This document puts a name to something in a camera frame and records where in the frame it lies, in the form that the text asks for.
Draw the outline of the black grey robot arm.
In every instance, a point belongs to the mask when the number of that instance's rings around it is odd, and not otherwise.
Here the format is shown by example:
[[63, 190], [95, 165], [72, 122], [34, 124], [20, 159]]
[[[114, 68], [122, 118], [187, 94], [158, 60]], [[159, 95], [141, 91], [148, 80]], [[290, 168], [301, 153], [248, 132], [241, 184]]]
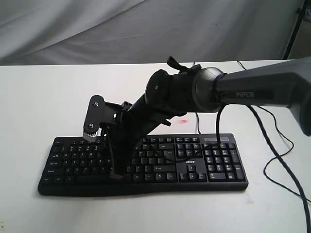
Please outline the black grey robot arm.
[[134, 104], [104, 105], [102, 125], [114, 145], [110, 177], [121, 179], [132, 150], [145, 135], [186, 113], [215, 113], [225, 105], [280, 106], [290, 109], [302, 132], [311, 134], [311, 60], [302, 58], [234, 73], [200, 65], [156, 71]]

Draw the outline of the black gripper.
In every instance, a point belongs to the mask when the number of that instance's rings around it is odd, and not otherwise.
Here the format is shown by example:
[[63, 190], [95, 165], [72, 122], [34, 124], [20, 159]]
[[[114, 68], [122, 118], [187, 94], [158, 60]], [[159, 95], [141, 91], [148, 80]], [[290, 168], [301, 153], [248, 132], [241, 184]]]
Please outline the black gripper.
[[143, 100], [122, 105], [106, 102], [101, 125], [107, 132], [103, 135], [101, 155], [111, 159], [109, 177], [122, 179], [136, 144], [158, 125], [169, 126], [168, 119], [169, 113], [153, 108]]

